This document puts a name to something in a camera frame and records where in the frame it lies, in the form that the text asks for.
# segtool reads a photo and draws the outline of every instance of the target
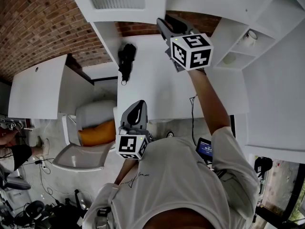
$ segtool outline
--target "floor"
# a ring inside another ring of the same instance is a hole
[[[117,83],[105,84],[104,82],[95,84],[95,100],[116,98],[116,88],[113,86]],[[77,142],[77,137],[72,135],[76,133],[76,129],[73,129],[73,125],[69,125],[69,137],[71,141]],[[188,140],[192,140],[192,120],[172,120],[168,122],[150,122],[147,129],[157,139],[163,138],[168,130],[174,131],[176,136],[183,136]],[[204,119],[194,120],[194,134],[195,138],[204,137],[210,139],[209,131],[205,124]],[[48,138],[50,141],[50,152],[48,158],[54,158],[56,155],[65,148],[66,144],[63,136],[63,128],[61,119],[58,120],[41,120],[41,128],[33,130],[29,134],[29,144],[34,146],[37,136],[40,135],[42,139]],[[104,170],[92,171],[92,172],[72,172],[53,167],[51,163],[46,163],[51,173],[46,174],[42,171],[40,177],[40,169],[38,165],[31,164],[24,167],[27,181],[32,185],[32,189],[29,190],[29,196],[32,201],[41,200],[44,203],[55,203],[55,200],[48,195],[42,185],[41,179],[45,189],[53,191],[53,196],[61,202],[64,202],[65,198],[74,200],[74,190],[78,189],[82,191],[81,195],[83,200],[89,206],[91,201],[94,200],[98,194],[99,189],[103,184],[113,182],[118,175],[123,159],[115,152],[109,153],[106,159]]]

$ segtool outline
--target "smartphone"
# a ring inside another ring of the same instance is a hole
[[[196,152],[200,155],[200,157],[204,160],[208,160],[212,162],[213,153],[212,153],[212,144],[211,141],[206,140],[204,138],[199,138]]]

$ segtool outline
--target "orange cushion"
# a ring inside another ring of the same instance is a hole
[[[83,146],[92,147],[110,143],[115,140],[114,120],[104,122],[97,127],[83,129],[78,133]]]

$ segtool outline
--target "white chair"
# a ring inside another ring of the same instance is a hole
[[[74,122],[76,124],[76,129],[82,130],[96,127],[106,121],[114,119],[113,109],[115,107],[115,101],[107,100],[93,102],[78,108],[76,110],[76,122]],[[67,115],[62,117],[67,146],[55,157],[53,165],[60,169],[72,171],[93,171],[103,169],[110,149],[115,149],[114,142],[94,147],[84,147],[70,143],[67,118],[74,121]]]

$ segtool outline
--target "black shorts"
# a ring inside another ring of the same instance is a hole
[[[27,145],[16,145],[10,147],[10,149],[12,150],[14,157],[14,170],[17,170],[25,161],[29,159],[29,157],[32,156],[32,150]]]

